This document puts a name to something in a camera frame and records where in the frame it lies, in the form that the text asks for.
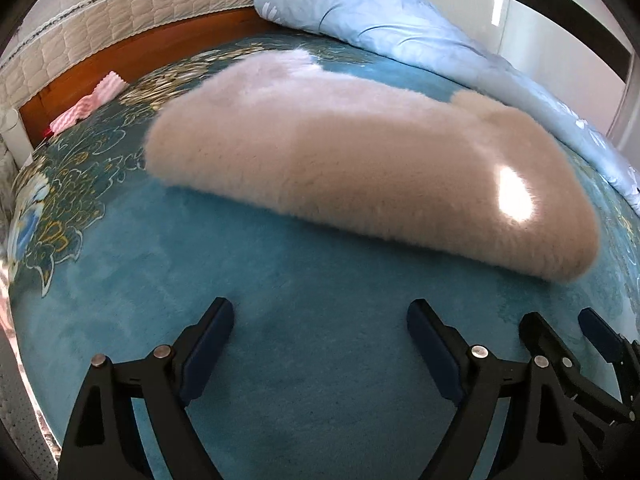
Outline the beige fuzzy knit sweater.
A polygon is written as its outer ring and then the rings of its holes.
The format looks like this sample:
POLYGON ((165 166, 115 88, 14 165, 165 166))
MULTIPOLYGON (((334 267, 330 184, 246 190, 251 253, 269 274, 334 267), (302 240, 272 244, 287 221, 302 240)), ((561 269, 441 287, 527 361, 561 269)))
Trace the beige fuzzy knit sweater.
POLYGON ((597 215, 554 137, 471 90, 442 102, 259 52, 169 101, 146 168, 216 194, 552 282, 585 274, 597 215))

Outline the teal floral plush blanket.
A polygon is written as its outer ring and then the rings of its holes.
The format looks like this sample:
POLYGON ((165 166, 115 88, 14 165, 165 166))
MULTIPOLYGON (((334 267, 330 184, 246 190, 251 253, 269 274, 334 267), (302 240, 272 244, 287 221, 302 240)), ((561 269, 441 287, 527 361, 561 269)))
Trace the teal floral plush blanket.
POLYGON ((608 391, 612 367, 582 336, 593 308, 639 335, 639 220, 570 154, 601 221, 597 263, 555 285, 440 252, 371 240, 269 211, 165 188, 144 169, 158 108, 232 62, 302 48, 334 72, 446 101, 454 82, 340 42, 275 32, 145 76, 58 139, 15 180, 11 309, 23 363, 62 437, 92 356, 140 359, 173 341, 217 297, 235 324, 188 413, 227 479, 415 479, 454 404, 406 327, 427 300, 463 337, 524 361, 518 322, 537 311, 608 391))

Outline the pink white striped cloth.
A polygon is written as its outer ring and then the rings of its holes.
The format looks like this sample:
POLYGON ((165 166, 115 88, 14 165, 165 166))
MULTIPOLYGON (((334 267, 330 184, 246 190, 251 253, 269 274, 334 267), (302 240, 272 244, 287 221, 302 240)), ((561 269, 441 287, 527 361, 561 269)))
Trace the pink white striped cloth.
POLYGON ((88 118, 98 108, 117 98, 129 87, 129 82, 122 79, 118 73, 109 72, 94 87, 91 93, 83 96, 76 104, 58 115, 50 122, 48 133, 57 136, 68 128, 72 128, 82 120, 88 118))

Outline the light blue floral duvet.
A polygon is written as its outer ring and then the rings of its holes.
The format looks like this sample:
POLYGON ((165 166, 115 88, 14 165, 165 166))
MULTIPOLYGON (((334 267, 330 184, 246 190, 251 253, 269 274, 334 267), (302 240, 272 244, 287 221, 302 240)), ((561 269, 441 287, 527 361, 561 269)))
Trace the light blue floral duvet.
POLYGON ((639 207, 638 170, 596 128, 427 0, 254 0, 254 7, 264 20, 423 68, 522 110, 639 207))

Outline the beige quilted headboard cover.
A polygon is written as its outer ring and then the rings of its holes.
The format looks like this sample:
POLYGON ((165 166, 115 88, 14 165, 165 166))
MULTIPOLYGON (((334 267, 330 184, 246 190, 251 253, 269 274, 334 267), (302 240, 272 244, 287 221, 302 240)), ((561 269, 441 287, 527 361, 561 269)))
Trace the beige quilted headboard cover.
POLYGON ((173 22, 254 0, 37 0, 1 55, 1 104, 20 108, 91 55, 173 22))

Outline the brown wooden bed frame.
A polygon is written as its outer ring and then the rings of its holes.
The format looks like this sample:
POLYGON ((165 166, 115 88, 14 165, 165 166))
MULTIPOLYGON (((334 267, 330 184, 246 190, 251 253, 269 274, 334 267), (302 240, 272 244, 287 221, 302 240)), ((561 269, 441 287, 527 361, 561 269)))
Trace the brown wooden bed frame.
POLYGON ((29 141, 38 145, 50 122, 91 93, 109 72, 134 82, 187 56, 279 28, 254 9, 243 8, 188 18, 119 41, 54 78, 20 108, 29 141))

